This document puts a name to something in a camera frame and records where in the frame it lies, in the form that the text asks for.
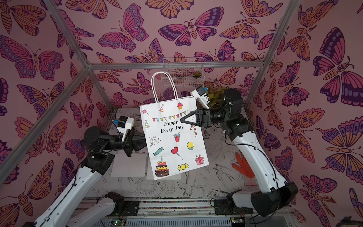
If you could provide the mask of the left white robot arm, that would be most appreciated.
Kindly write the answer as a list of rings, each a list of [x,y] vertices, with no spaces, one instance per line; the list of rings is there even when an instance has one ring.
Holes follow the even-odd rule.
[[[133,151],[146,147],[145,135],[134,128],[109,135],[94,126],[85,131],[81,145],[90,152],[77,168],[70,184],[36,221],[24,223],[25,227],[90,227],[108,215],[126,213],[124,197],[111,192],[96,205],[72,217],[92,186],[108,171],[115,158],[111,151],[123,150],[131,157]]]

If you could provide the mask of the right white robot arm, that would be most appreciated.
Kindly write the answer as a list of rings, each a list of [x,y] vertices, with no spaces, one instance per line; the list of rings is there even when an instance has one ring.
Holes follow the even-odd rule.
[[[225,133],[226,144],[237,147],[255,175],[259,190],[248,193],[236,191],[228,195],[229,209],[249,208],[269,220],[276,212],[289,205],[298,192],[295,183],[289,183],[275,168],[258,141],[256,130],[242,115],[244,100],[240,91],[226,89],[219,108],[211,108],[207,88],[199,87],[191,92],[203,108],[192,111],[181,122],[204,129],[219,124]]]

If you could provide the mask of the white paper bag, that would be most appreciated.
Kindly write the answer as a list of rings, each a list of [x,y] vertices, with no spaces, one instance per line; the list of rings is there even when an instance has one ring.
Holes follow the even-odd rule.
[[[161,74],[169,80],[174,97],[160,101],[152,83],[155,102],[140,106],[149,160],[152,165],[166,161],[170,175],[206,167],[209,160],[201,127],[181,123],[182,117],[197,110],[196,99],[179,97],[170,74]]]
[[[147,154],[116,154],[111,177],[144,177],[147,169]]]
[[[161,160],[156,165],[152,165],[149,161],[147,166],[147,180],[180,180],[181,175],[170,175],[167,162]]]

